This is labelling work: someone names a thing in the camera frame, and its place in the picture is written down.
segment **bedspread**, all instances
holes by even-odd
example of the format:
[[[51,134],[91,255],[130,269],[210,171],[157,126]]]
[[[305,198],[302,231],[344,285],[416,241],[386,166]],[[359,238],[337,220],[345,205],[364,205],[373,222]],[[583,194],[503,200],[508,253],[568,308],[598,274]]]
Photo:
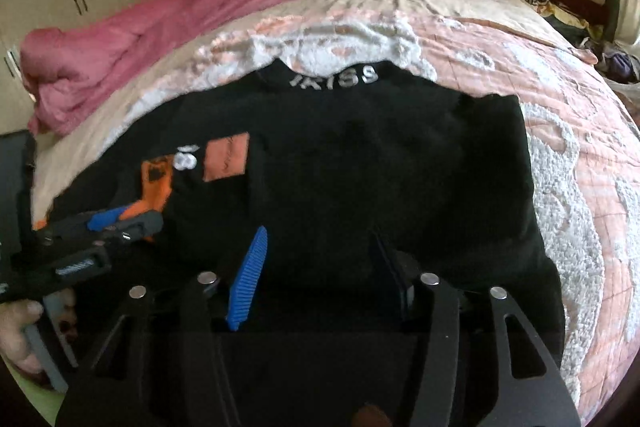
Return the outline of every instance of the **bedspread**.
[[[309,76],[388,59],[470,94],[518,95],[536,217],[561,275],[561,371],[583,422],[591,419],[640,344],[640,133],[595,57],[519,0],[298,0],[203,36],[38,156],[34,219],[133,121],[274,57]]]
[[[147,0],[88,28],[29,33],[20,51],[35,95],[33,134],[73,131],[118,88],[221,24],[287,0]]]

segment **cabinet handle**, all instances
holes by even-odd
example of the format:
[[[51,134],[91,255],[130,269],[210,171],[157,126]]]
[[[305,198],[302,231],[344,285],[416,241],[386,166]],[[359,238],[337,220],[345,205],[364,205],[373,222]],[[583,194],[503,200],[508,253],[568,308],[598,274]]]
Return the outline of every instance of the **cabinet handle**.
[[[80,15],[82,15],[82,10],[80,9],[80,5],[78,4],[78,0],[74,0],[74,3],[76,3],[76,8],[78,8],[78,13]]]
[[[11,75],[11,78],[15,78],[14,75],[14,70],[11,69],[11,66],[9,65],[9,61],[6,59],[6,57],[4,58],[4,63],[6,64],[6,68],[9,70],[9,74]]]
[[[88,7],[86,6],[86,1],[85,1],[85,0],[82,0],[82,4],[84,4],[84,11],[85,11],[85,12],[88,12],[88,11],[89,11],[89,9],[88,9]]]
[[[11,60],[14,62],[15,69],[18,70],[18,73],[22,73],[22,70],[20,69],[20,64],[18,63],[17,60],[15,60],[14,52],[9,50],[9,56],[11,57]]]

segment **finger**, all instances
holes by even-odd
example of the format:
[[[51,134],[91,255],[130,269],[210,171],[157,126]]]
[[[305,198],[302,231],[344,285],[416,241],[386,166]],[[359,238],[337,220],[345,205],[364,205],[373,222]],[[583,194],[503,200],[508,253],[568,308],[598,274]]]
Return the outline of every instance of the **finger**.
[[[30,355],[31,349],[22,328],[37,322],[41,315],[42,305],[34,301],[0,305],[0,350],[12,362],[22,362]]]
[[[71,344],[78,339],[78,330],[75,327],[71,327],[64,333],[66,341]]]
[[[40,361],[34,353],[30,353],[27,358],[23,360],[12,360],[12,362],[15,363],[15,367],[28,375],[37,375],[42,372],[42,365],[40,365]]]
[[[73,309],[64,310],[58,317],[58,324],[60,325],[60,331],[62,331],[62,324],[66,323],[66,328],[75,326],[78,323],[78,316]]]
[[[35,324],[44,311],[42,304],[36,301],[15,301],[2,306],[0,326],[17,329]]]
[[[66,307],[73,308],[76,305],[76,292],[71,288],[66,288],[60,291],[60,299]]]
[[[392,424],[382,410],[367,404],[353,416],[351,427],[392,427]]]

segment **human hand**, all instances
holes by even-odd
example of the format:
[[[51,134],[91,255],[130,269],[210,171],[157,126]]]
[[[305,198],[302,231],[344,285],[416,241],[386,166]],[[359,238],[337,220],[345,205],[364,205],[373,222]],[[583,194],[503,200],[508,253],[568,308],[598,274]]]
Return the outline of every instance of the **human hand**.
[[[53,317],[67,342],[78,336],[76,330],[76,295],[72,289],[59,292],[64,308],[59,316]],[[24,328],[35,324],[42,312],[42,304],[36,301],[15,301],[0,304],[0,353],[2,353],[22,374],[32,380],[43,376],[42,365],[24,336]]]

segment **white lettering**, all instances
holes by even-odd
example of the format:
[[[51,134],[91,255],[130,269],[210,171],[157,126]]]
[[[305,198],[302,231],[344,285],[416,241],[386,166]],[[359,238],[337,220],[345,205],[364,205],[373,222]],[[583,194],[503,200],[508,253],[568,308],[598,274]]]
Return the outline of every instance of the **white lettering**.
[[[371,84],[372,82],[375,82],[378,79],[378,74],[376,73],[376,70],[373,69],[373,66],[364,66],[362,68],[362,76],[364,77],[362,79],[362,81],[365,84]]]
[[[79,272],[80,270],[84,270],[85,268],[89,268],[94,264],[95,263],[93,259],[85,259],[80,263],[70,264],[69,266],[65,266],[63,268],[56,268],[56,275],[61,275],[61,276],[69,275],[75,272]]]
[[[344,70],[338,75],[338,85],[340,87],[353,87],[362,78],[365,84],[372,84],[379,79],[376,70],[370,64],[366,64],[362,67],[362,77],[358,77],[358,71],[356,68],[349,68]],[[333,90],[335,83],[335,75],[332,74],[327,78],[310,77],[297,74],[292,80],[289,81],[291,87],[300,86],[300,89],[306,89],[312,87],[316,91],[322,90],[322,83],[326,85],[326,89]]]
[[[300,83],[300,80],[302,80],[302,78],[303,77],[301,74],[297,74],[295,78],[289,82],[289,85],[291,87],[296,87]]]
[[[353,87],[358,83],[358,75],[354,68],[349,68],[340,73],[338,84],[340,87]]]
[[[307,87],[311,86],[316,91],[320,91],[322,89],[322,87],[319,86],[318,82],[322,82],[322,78],[309,78],[309,77],[306,77],[305,81],[301,84],[300,87],[302,89],[306,89]]]

